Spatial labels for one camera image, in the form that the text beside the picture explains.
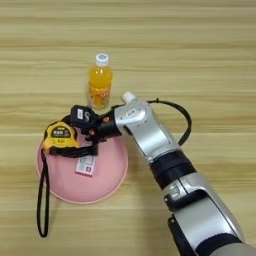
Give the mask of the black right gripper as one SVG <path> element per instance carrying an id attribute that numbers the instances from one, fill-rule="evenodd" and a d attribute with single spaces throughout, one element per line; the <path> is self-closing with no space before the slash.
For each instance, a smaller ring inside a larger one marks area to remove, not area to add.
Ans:
<path id="1" fill-rule="evenodd" d="M 70 115 L 66 115 L 61 119 L 62 122 L 70 124 Z M 84 134 L 88 141 L 93 143 L 105 142 L 109 138 L 118 137 L 121 132 L 118 130 L 114 112 L 109 111 L 105 114 L 98 115 L 94 114 L 90 121 L 87 123 L 87 127 L 84 129 Z M 51 155 L 59 155 L 68 158 L 78 158 L 84 156 L 95 156 L 98 154 L 98 146 L 91 145 L 85 147 L 65 147 L 57 148 L 51 147 L 49 150 Z"/>

